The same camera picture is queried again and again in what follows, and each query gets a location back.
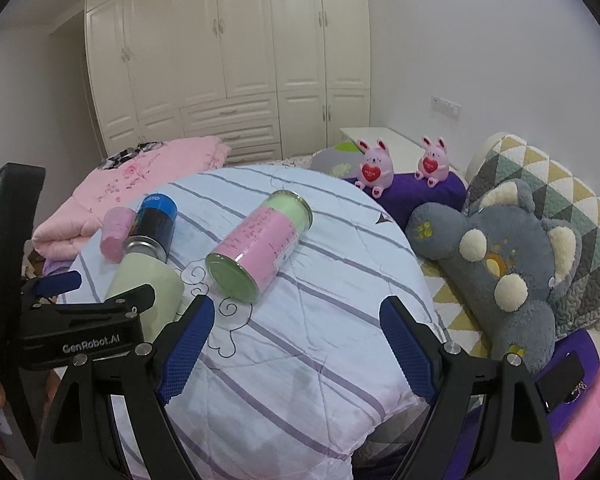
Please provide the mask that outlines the small pink cup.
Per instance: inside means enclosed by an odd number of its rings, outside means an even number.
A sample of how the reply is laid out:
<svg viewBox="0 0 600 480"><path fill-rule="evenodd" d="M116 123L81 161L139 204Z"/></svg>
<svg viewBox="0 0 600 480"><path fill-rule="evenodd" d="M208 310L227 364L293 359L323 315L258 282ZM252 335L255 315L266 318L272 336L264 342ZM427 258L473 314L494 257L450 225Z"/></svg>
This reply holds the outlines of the small pink cup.
<svg viewBox="0 0 600 480"><path fill-rule="evenodd" d="M121 262L124 255L123 243L129 235L135 215L135 210L129 207L114 207L105 214L99 249L107 260Z"/></svg>

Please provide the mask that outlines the folded purple blanket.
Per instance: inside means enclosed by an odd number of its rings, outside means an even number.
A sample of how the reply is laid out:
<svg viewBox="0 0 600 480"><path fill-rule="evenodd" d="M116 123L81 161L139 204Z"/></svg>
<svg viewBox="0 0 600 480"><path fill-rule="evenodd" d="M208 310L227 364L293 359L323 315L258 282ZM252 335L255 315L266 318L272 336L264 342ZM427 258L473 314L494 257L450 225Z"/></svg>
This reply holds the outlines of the folded purple blanket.
<svg viewBox="0 0 600 480"><path fill-rule="evenodd" d="M51 276L68 272L73 265L73 259L70 260L53 260L46 259L43 264L42 275Z"/></svg>

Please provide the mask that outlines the blue black towel can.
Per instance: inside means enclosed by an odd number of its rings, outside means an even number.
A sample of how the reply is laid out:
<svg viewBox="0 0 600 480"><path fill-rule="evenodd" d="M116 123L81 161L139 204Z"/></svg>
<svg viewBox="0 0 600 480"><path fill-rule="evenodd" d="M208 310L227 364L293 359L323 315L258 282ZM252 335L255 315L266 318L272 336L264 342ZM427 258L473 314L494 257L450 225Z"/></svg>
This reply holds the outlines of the blue black towel can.
<svg viewBox="0 0 600 480"><path fill-rule="evenodd" d="M123 243L123 255L142 254L166 263L177 216L178 206L171 197L161 193L147 195Z"/></svg>

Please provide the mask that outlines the folded pink blanket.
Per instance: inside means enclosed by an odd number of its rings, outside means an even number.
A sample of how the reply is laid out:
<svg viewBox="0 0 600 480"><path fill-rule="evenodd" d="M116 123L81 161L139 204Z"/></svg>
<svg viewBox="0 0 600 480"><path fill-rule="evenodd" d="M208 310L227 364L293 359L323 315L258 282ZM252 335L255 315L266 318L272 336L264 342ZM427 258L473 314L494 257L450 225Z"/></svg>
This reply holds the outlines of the folded pink blanket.
<svg viewBox="0 0 600 480"><path fill-rule="evenodd" d="M229 154L217 136L194 136L159 143L115 167L98 167L35 229L33 248L47 260L74 260L110 209L190 174L219 169Z"/></svg>

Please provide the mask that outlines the black phone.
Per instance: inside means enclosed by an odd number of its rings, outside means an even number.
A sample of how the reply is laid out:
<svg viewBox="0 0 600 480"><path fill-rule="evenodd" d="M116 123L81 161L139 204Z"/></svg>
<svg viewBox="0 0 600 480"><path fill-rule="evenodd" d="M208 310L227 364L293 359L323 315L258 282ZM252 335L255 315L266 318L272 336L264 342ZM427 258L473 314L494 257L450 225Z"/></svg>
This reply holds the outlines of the black phone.
<svg viewBox="0 0 600 480"><path fill-rule="evenodd" d="M583 378L584 368L577 352L568 352L535 382L544 410L550 413L566 403Z"/></svg>

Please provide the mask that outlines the purple cushion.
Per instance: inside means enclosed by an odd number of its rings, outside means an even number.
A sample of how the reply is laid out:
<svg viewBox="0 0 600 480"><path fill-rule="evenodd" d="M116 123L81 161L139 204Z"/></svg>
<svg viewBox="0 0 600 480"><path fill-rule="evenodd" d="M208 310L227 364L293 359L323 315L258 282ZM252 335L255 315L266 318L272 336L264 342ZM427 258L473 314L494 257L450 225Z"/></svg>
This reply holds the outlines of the purple cushion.
<svg viewBox="0 0 600 480"><path fill-rule="evenodd" d="M417 180L414 174L394 174L390 186L386 186L381 196L373 194L373 188L363 188L384 210L378 214L376 224L393 222L404 230L413 211L424 203L438 203L461 211L467 196L464 181L450 172L448 177L433 188L426 180Z"/></svg>

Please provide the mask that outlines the triangle pattern quilted headboard cover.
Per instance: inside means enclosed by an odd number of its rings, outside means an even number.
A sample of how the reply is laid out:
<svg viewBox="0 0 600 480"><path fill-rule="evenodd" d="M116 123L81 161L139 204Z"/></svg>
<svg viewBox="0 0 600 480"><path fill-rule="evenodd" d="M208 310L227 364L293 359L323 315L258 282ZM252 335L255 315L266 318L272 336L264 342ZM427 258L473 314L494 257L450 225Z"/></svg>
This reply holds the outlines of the triangle pattern quilted headboard cover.
<svg viewBox="0 0 600 480"><path fill-rule="evenodd" d="M600 322L600 196L539 148L510 133L486 141L465 172L467 203L509 179L531 188L535 215L570 222L581 234L581 260L565 297L554 311L557 336Z"/></svg>

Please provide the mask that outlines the left pink bunny toy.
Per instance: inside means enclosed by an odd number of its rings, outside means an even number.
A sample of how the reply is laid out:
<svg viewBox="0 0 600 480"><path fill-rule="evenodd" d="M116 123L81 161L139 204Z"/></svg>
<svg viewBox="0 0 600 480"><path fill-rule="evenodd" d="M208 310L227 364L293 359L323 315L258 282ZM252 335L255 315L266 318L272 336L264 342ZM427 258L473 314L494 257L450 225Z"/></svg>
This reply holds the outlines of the left pink bunny toy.
<svg viewBox="0 0 600 480"><path fill-rule="evenodd" d="M369 188L373 198L381 198L392 185L394 177L388 145L381 139L375 145L360 139L356 145L363 153L363 159L358 166L354 185L360 190Z"/></svg>

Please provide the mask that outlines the pink bunny toy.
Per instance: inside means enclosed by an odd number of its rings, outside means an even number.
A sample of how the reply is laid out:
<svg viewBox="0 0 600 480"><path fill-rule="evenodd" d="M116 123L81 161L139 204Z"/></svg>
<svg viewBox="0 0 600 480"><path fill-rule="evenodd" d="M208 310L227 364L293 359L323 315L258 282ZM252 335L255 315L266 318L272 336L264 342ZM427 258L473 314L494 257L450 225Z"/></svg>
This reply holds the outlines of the pink bunny toy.
<svg viewBox="0 0 600 480"><path fill-rule="evenodd" d="M354 185L360 190L369 188L373 198L381 198L392 185L394 177L388 145L381 139L375 145L360 139L356 145L363 153L363 159L358 166Z"/></svg>
<svg viewBox="0 0 600 480"><path fill-rule="evenodd" d="M417 163L414 177L416 180L424 180L430 188L434 188L449 177L448 149L442 138L431 141L428 136L424 136L422 143L425 151Z"/></svg>

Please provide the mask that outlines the right pink bunny toy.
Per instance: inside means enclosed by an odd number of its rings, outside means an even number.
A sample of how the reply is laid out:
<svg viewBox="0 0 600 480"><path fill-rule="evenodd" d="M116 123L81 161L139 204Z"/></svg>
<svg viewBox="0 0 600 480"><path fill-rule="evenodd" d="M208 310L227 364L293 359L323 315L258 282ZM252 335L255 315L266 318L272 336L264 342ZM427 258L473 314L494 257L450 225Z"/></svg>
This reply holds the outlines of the right pink bunny toy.
<svg viewBox="0 0 600 480"><path fill-rule="evenodd" d="M430 188L434 188L449 177L448 149L442 138L431 141L428 136L424 136L422 143L425 151L417 163L414 177L416 180L424 180Z"/></svg>

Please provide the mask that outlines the pink fuzzy blanket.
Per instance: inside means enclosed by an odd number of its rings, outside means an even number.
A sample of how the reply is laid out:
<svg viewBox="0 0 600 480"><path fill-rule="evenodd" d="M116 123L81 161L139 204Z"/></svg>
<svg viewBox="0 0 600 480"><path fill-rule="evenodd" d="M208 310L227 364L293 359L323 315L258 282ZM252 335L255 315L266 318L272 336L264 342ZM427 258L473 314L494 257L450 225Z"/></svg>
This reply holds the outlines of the pink fuzzy blanket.
<svg viewBox="0 0 600 480"><path fill-rule="evenodd" d="M591 457L600 446L600 371L573 422L558 438L559 455Z"/></svg>

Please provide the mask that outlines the white bedside table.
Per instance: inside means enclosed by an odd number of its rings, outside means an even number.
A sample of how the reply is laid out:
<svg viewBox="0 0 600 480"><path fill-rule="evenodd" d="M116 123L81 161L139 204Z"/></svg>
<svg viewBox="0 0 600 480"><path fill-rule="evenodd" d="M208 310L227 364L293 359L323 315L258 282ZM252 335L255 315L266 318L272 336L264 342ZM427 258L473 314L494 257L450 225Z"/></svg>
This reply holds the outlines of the white bedside table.
<svg viewBox="0 0 600 480"><path fill-rule="evenodd" d="M422 141L412 141L389 128L348 127L341 128L340 132L352 142L363 139L370 145L376 145L378 140L385 141L389 148L394 171L398 174L414 172L419 159L425 153Z"/></svg>

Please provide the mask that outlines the grey pillow green flower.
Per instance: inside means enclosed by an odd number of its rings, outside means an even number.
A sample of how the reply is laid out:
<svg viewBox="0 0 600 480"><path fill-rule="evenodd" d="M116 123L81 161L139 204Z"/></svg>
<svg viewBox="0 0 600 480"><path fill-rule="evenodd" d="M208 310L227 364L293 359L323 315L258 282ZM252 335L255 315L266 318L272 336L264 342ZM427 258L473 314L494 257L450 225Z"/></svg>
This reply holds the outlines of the grey pillow green flower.
<svg viewBox="0 0 600 480"><path fill-rule="evenodd" d="M352 179L358 174L363 153L352 142L341 142L314 154L310 169L338 179Z"/></svg>

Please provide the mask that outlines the cream white wardrobe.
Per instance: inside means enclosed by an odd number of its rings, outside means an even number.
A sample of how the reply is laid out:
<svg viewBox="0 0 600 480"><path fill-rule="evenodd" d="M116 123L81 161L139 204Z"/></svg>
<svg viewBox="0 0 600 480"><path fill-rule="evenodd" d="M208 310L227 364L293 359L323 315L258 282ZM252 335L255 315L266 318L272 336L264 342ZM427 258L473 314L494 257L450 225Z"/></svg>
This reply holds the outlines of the cream white wardrobe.
<svg viewBox="0 0 600 480"><path fill-rule="evenodd" d="M218 136L243 164L370 121L368 0L85 0L84 29L109 153Z"/></svg>

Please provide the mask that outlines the white wall switch panel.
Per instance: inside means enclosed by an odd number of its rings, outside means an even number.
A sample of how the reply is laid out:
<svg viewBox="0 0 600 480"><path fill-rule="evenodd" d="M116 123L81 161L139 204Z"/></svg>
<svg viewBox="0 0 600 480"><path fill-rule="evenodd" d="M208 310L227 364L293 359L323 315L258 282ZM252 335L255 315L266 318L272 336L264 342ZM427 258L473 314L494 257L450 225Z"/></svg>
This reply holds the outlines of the white wall switch panel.
<svg viewBox="0 0 600 480"><path fill-rule="evenodd" d="M460 104L439 98L438 96L431 97L431 108L434 112L454 120L460 118Z"/></svg>

